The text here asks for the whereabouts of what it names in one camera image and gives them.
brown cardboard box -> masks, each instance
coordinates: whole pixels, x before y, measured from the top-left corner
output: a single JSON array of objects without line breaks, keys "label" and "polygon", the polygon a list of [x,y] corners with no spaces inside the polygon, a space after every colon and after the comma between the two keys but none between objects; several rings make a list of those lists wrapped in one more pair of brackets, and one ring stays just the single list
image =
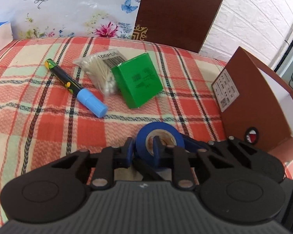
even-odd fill
[{"label": "brown cardboard box", "polygon": [[293,159],[293,90],[276,73],[239,47],[212,86],[227,136],[247,140],[255,131],[257,148]]}]

blue electrical tape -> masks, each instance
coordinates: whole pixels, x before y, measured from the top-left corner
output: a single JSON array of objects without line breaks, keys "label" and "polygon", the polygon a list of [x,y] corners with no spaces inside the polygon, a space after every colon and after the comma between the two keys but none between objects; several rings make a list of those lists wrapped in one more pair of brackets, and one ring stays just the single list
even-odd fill
[{"label": "blue electrical tape", "polygon": [[[148,165],[150,165],[151,167],[156,168],[157,167],[157,163],[155,160],[155,157],[148,151],[147,149],[147,138],[149,136],[149,134],[154,131],[166,131],[168,132],[170,135],[173,136],[173,140],[174,140],[174,144],[176,144],[177,146],[180,146],[182,148],[184,148],[184,141],[183,138],[181,136],[181,134],[171,125],[164,123],[164,122],[152,122],[149,123],[147,125],[145,125],[138,133],[137,135],[137,139],[136,139],[136,152],[138,154],[138,156],[145,161]],[[156,134],[156,131],[153,133],[152,137],[154,136],[160,136],[159,134]]]}]

white label sticker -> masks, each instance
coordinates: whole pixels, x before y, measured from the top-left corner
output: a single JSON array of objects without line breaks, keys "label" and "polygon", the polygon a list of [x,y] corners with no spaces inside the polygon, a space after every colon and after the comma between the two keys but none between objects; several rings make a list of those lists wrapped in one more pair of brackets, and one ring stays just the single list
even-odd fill
[{"label": "white label sticker", "polygon": [[227,109],[240,95],[226,69],[220,73],[220,76],[213,84],[213,89],[221,112]]}]

red plaid fabric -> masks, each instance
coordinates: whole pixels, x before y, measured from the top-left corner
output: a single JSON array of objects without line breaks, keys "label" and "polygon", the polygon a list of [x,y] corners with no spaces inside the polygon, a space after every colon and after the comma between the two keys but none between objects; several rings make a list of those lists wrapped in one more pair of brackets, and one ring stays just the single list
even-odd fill
[{"label": "red plaid fabric", "polygon": [[[120,94],[103,99],[72,61],[117,48],[127,59],[148,52],[164,90],[139,109]],[[96,118],[43,66],[55,60],[109,107]],[[121,39],[47,38],[14,41],[0,51],[0,191],[16,176],[77,149],[120,146],[153,121],[196,140],[224,140],[211,83],[224,62],[164,45]],[[286,174],[293,178],[293,162]],[[0,207],[0,226],[6,221]]]}]

plastic bag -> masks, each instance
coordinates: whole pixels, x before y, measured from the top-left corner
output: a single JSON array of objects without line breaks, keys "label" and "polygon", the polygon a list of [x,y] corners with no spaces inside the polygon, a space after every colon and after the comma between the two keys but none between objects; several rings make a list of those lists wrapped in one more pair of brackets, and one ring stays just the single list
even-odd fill
[{"label": "plastic bag", "polygon": [[96,89],[100,90],[105,97],[108,97],[118,92],[111,68],[126,60],[117,49],[111,49],[75,59],[73,63],[80,66],[89,76]]}]

